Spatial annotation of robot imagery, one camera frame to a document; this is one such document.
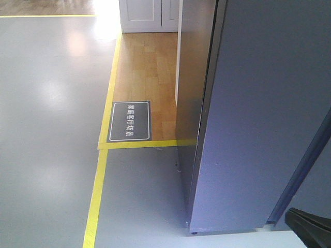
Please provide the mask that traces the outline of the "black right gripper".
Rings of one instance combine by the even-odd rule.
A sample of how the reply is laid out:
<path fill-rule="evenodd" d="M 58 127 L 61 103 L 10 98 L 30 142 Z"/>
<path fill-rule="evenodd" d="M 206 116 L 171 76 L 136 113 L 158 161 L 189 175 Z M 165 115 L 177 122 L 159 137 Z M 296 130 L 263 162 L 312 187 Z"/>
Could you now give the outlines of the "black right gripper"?
<path fill-rule="evenodd" d="M 285 223 L 306 247 L 330 247 L 330 219 L 290 208 L 285 213 Z"/>

